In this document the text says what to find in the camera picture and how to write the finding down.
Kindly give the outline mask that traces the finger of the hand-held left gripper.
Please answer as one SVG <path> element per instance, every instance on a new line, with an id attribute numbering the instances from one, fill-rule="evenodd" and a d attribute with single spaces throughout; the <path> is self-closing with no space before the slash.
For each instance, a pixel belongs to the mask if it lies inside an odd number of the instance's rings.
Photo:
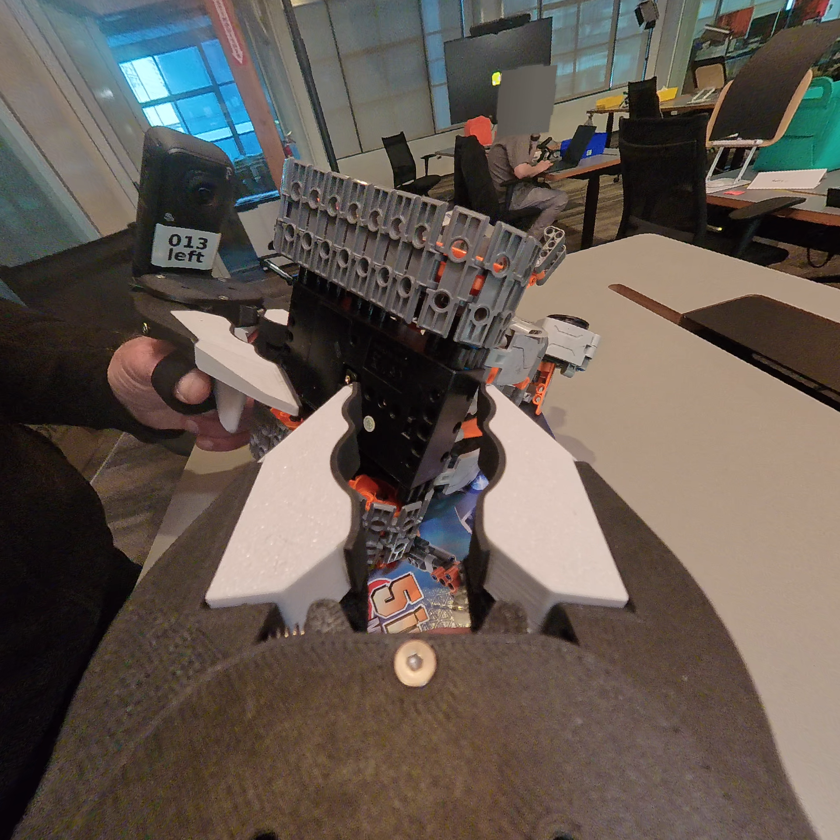
<path id="1" fill-rule="evenodd" d="M 283 413 L 299 414 L 300 403 L 286 373 L 262 358 L 256 347 L 238 339 L 226 318 L 196 310 L 171 314 L 196 341 L 195 366 L 218 382 Z"/>

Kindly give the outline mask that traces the black display panel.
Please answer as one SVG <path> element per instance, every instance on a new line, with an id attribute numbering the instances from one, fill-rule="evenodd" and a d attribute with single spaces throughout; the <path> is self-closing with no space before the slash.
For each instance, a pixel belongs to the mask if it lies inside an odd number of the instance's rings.
<path id="1" fill-rule="evenodd" d="M 548 65 L 552 18 L 530 14 L 501 17 L 474 26 L 470 35 L 444 43 L 450 122 L 479 116 L 496 120 L 501 72 Z"/>

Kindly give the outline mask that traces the blue robot kit box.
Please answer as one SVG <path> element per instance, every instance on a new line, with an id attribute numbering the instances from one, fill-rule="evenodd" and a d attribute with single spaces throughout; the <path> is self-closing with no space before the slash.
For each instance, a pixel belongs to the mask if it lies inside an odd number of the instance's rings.
<path id="1" fill-rule="evenodd" d="M 479 473 L 461 490 L 436 493 L 402 559 L 371 572 L 369 633 L 469 627 L 462 562 L 469 551 L 476 502 L 486 486 Z"/>

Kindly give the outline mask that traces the person's left hand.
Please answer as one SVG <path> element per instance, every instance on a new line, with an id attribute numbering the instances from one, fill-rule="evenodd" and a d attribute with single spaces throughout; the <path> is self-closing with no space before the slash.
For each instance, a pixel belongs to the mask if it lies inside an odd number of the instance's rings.
<path id="1" fill-rule="evenodd" d="M 246 404 L 238 431 L 231 434 L 224 429 L 216 412 L 186 416 L 168 407 L 156 393 L 151 374 L 173 351 L 173 344 L 149 337 L 133 338 L 120 345 L 108 366 L 108 383 L 117 399 L 144 426 L 194 434 L 200 449 L 226 452 L 246 446 L 250 438 L 252 401 Z"/>

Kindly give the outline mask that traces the tracked building-block toy robot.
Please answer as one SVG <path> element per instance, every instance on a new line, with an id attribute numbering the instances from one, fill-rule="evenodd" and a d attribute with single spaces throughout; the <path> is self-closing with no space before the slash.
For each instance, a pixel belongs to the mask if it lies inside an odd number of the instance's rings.
<path id="1" fill-rule="evenodd" d="M 434 490 L 478 471 L 469 421 L 482 383 L 540 412 L 552 375 L 583 371 L 588 323 L 515 310 L 564 257 L 480 213 L 287 161 L 274 247 L 297 266 L 284 325 L 265 314 L 256 347 L 288 375 L 307 416 L 346 385 L 361 393 L 358 475 L 369 571 L 414 554 Z"/>

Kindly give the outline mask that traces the small black office chair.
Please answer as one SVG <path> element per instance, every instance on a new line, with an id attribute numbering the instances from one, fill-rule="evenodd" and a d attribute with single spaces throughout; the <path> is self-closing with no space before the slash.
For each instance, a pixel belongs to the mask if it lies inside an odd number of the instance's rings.
<path id="1" fill-rule="evenodd" d="M 391 163 L 394 188 L 418 196 L 427 196 L 429 191 L 442 180 L 441 175 L 428 173 L 428 162 L 436 153 L 423 156 L 425 174 L 417 176 L 417 166 L 410 150 L 405 134 L 398 134 L 382 138 L 382 142 Z"/>

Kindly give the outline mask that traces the large black office chair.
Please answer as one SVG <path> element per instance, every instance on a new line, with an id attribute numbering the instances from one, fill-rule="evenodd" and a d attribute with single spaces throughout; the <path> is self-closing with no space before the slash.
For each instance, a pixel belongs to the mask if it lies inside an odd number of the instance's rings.
<path id="1" fill-rule="evenodd" d="M 616 239 L 656 234 L 760 266 L 781 263 L 784 248 L 755 243 L 763 216 L 789 206 L 783 200 L 730 214 L 722 231 L 707 229 L 706 135 L 708 116 L 622 119 L 618 148 L 623 216 Z"/>

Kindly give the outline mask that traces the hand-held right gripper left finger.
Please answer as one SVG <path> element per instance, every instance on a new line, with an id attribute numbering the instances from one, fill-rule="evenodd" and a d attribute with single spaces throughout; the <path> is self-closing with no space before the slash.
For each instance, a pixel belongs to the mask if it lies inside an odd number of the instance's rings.
<path id="1" fill-rule="evenodd" d="M 336 452 L 351 442 L 353 474 L 349 405 L 357 391 L 345 386 L 263 458 L 206 591 L 210 607 L 273 603 L 282 613 L 306 613 L 350 590 L 344 551 L 354 502 Z"/>

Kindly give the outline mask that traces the wooden background table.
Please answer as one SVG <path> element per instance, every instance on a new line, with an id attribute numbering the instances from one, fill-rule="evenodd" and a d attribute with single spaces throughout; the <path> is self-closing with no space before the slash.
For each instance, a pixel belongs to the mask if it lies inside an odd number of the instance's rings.
<path id="1" fill-rule="evenodd" d="M 543 175 L 550 181 L 563 179 L 594 179 L 592 189 L 587 192 L 584 205 L 584 220 L 593 222 L 596 217 L 599 201 L 600 177 L 615 175 L 621 171 L 618 152 L 610 150 L 609 154 L 595 155 L 585 158 L 576 167 L 557 172 L 546 171 Z M 741 208 L 749 204 L 773 200 L 781 201 L 782 205 L 775 209 L 778 216 L 790 216 L 811 224 L 827 226 L 839 225 L 839 209 L 826 205 L 826 195 L 808 192 L 793 192 L 786 190 L 745 190 L 740 195 L 730 195 L 727 192 L 714 192 L 707 195 L 710 205 L 721 207 Z"/>

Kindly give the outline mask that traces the black wood-edged chair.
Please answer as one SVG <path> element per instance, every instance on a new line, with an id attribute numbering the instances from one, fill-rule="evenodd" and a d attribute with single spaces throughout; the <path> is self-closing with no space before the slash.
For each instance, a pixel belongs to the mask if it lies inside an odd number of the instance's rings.
<path id="1" fill-rule="evenodd" d="M 811 84 L 812 66 L 839 37 L 835 19 L 784 29 L 759 49 L 720 92 L 707 126 L 708 148 L 717 154 L 707 174 L 707 192 L 746 184 L 755 151 L 778 142 Z M 713 178 L 726 148 L 747 150 L 734 177 Z"/>

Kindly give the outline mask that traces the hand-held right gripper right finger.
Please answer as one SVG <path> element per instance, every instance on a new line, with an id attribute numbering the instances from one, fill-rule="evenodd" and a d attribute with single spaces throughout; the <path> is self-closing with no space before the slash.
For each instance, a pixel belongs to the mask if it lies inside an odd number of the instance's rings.
<path id="1" fill-rule="evenodd" d="M 628 593 L 573 456 L 494 385 L 478 393 L 476 598 L 547 613 L 558 603 L 623 608 Z"/>

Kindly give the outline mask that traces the grey desk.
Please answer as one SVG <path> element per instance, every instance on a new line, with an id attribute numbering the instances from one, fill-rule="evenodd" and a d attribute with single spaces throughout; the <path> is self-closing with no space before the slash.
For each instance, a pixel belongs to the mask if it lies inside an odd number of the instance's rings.
<path id="1" fill-rule="evenodd" d="M 602 336 L 551 384 L 561 444 L 692 573 L 759 690 L 821 838 L 838 838 L 838 412 L 620 295 L 678 313 L 750 294 L 838 321 L 838 290 L 655 235 L 568 255 L 520 317 Z"/>

